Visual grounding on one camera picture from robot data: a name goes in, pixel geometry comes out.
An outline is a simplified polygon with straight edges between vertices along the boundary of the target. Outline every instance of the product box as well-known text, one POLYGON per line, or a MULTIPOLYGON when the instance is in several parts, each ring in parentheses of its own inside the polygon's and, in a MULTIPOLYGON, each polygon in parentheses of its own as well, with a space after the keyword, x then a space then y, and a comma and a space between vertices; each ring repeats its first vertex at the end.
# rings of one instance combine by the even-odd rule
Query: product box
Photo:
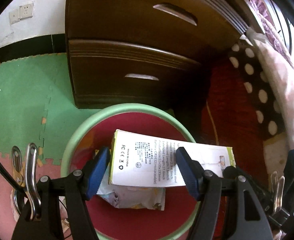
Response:
POLYGON ((111 145, 109 184, 132 187, 184 186, 175 161, 178 147, 204 170, 222 177, 222 171, 235 166, 231 147, 176 141, 116 130, 111 145))

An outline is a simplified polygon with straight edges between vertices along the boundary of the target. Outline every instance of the black fabric with white dots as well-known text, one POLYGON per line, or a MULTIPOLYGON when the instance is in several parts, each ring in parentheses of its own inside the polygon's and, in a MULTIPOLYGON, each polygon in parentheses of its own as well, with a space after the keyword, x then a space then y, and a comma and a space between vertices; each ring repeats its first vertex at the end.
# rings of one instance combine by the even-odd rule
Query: black fabric with white dots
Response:
POLYGON ((284 132, 285 125, 279 105, 255 52, 256 49, 249 40, 241 38, 232 46, 228 56, 244 80, 244 86, 262 128, 262 137, 267 140, 284 132))

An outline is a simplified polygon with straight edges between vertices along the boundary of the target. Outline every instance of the wall switch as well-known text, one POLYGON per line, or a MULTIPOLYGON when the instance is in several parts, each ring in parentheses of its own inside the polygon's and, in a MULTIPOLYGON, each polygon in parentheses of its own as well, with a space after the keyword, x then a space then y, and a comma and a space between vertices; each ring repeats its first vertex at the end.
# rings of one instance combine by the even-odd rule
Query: wall switch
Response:
POLYGON ((9 13, 10 25, 19 22, 19 9, 13 10, 9 13))
POLYGON ((32 10, 34 8, 33 3, 21 5, 19 7, 19 19, 26 19, 26 18, 31 18, 32 17, 32 10))

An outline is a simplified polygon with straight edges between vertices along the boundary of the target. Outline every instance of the metal clip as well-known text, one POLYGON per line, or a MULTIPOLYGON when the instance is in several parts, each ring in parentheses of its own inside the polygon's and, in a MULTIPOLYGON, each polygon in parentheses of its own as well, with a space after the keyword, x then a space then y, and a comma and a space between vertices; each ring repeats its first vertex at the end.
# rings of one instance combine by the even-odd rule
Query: metal clip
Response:
POLYGON ((281 176, 277 171, 271 174, 271 193, 274 198, 273 215, 278 213, 282 207, 283 190, 285 185, 285 177, 281 176))
MULTIPOLYGON (((25 181, 23 179, 25 173, 25 165, 22 162, 22 154, 17 146, 14 146, 11 149, 11 160, 14 180, 17 182, 19 186, 25 187, 25 181)), ((20 215, 21 210, 25 205, 24 194, 21 194, 20 192, 17 192, 15 189, 13 189, 12 200, 16 212, 20 215)))
MULTIPOLYGON (((18 147, 12 148, 13 178, 23 187, 31 205, 30 220, 40 218, 41 200, 36 188, 36 162, 38 149, 34 143, 28 144, 26 148, 26 167, 24 168, 21 152, 18 147)), ((13 191, 13 203, 17 213, 20 215, 24 207, 24 196, 20 196, 16 190, 13 191)))

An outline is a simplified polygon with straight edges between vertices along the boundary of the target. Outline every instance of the white wall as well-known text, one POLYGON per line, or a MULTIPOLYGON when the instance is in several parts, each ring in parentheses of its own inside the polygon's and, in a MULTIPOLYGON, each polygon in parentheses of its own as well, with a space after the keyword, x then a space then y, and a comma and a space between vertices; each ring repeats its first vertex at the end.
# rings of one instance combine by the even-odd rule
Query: white wall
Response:
POLYGON ((0 15, 0 48, 32 37, 65 33, 66 0, 13 0, 0 15), (10 25, 9 12, 34 3, 33 17, 10 25))

